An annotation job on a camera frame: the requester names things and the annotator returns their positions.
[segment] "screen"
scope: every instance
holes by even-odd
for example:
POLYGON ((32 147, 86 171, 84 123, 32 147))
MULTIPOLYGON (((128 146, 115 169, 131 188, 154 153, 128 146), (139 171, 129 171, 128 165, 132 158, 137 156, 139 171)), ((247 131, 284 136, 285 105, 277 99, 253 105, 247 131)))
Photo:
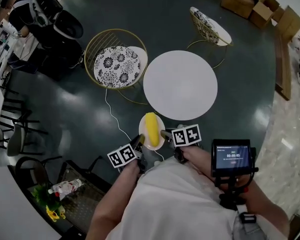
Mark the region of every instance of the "screen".
POLYGON ((248 146, 216 146, 216 169, 249 166, 248 146))

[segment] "person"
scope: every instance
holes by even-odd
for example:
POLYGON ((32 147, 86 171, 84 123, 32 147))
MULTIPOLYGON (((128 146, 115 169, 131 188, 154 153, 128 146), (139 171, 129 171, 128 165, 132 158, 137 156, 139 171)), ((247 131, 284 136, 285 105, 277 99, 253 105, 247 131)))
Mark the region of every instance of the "person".
POLYGON ((8 21, 18 31, 22 37, 27 37, 30 33, 39 41, 42 47, 51 54, 65 58, 69 68, 83 62, 84 50, 76 40, 67 39, 54 30, 54 25, 39 26, 35 24, 29 0, 2 0, 1 7, 11 10, 8 21))
MULTIPOLYGON (((219 204, 226 186, 214 185, 210 153, 197 146, 181 149, 189 162, 180 164, 171 157, 148 170, 137 185, 137 161, 126 165, 97 205, 86 240, 233 239, 237 212, 219 204)), ((241 176, 237 185, 247 180, 241 176)), ((241 197, 267 239, 287 239, 287 215, 255 181, 241 197)))

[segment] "floor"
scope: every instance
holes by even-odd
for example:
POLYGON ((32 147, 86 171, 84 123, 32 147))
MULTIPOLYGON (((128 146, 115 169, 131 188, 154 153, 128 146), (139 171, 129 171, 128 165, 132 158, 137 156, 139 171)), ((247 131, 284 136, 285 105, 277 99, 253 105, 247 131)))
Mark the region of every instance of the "floor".
MULTIPOLYGON (((298 159, 292 155, 300 151, 300 146, 296 138, 288 138, 297 135, 287 131, 292 127, 292 131, 298 130, 300 135, 300 120, 295 125, 287 120, 300 113, 298 107, 292 105, 298 94, 293 89, 293 101, 290 102, 281 101, 277 94, 274 95, 274 28, 269 26, 260 31, 249 21, 221 8, 219 1, 62 0, 61 3, 83 25, 84 35, 79 40, 82 47, 86 47, 91 38, 102 30, 127 29, 143 40, 149 61, 164 52, 187 47, 195 34, 189 13, 191 6, 217 20, 232 36, 234 46, 228 49, 226 61, 215 70, 218 81, 216 101, 203 116, 182 123, 199 124, 202 144, 207 150, 216 138, 250 139, 257 153, 261 150, 258 182, 273 201, 292 214, 298 204, 292 207, 294 199, 283 193, 295 191, 297 196, 299 188, 296 186, 300 185, 300 178, 291 182, 290 191, 286 190, 285 185, 300 173, 300 167, 299 170, 294 169, 294 165, 300 165, 300 155, 298 159), (263 144, 266 132, 266 140, 273 139, 273 145, 263 144), (276 143, 282 143, 282 138, 295 147, 288 154, 282 145, 275 147, 276 143), (290 170, 283 174, 283 168, 290 170)), ((192 52, 201 55, 200 47, 192 52)), ((213 53, 211 63, 220 59, 219 54, 213 53)), ((105 90, 96 86, 83 68, 75 68, 59 82, 40 73, 31 75, 16 71, 13 72, 10 88, 20 93, 19 99, 25 100, 26 106, 33 111, 33 118, 39 119, 41 127, 49 132, 48 137, 37 136, 44 139, 42 146, 45 155, 40 159, 61 155, 63 160, 70 159, 80 167, 88 168, 97 156, 106 158, 108 152, 128 143, 127 137, 118 131, 117 122, 110 116, 105 103, 105 90)), ((140 86, 128 89, 124 94, 145 101, 140 86)), ((131 138, 138 134, 142 116, 154 111, 148 105, 136 105, 123 99, 115 91, 108 92, 107 100, 121 128, 131 138)), ((175 127, 180 123, 163 116, 161 118, 166 127, 175 127)), ((165 158, 173 154, 167 147, 159 152, 165 158)), ((7 158, 0 152, 0 166, 13 165, 18 158, 7 158)), ((151 153, 149 158, 155 159, 156 154, 151 153)), ((52 182, 58 175, 61 162, 54 161, 48 165, 52 182)), ((98 162, 94 172, 110 183, 118 176, 107 159, 98 162)))

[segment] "marble floor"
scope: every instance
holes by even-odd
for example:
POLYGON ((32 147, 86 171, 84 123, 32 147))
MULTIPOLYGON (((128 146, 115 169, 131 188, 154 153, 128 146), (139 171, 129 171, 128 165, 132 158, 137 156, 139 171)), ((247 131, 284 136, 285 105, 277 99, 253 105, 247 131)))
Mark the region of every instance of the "marble floor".
POLYGON ((265 194, 287 213, 300 214, 300 79, 290 49, 291 100, 274 93, 272 114, 261 147, 255 176, 265 194))

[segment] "table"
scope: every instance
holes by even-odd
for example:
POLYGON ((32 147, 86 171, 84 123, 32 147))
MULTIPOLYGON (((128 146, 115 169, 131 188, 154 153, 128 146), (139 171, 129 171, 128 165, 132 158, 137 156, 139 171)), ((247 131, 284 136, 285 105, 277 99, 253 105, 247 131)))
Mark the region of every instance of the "table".
POLYGON ((143 89, 157 112, 184 121, 198 118, 211 108, 218 83, 213 69, 203 58, 174 50, 150 63, 144 74, 143 89))

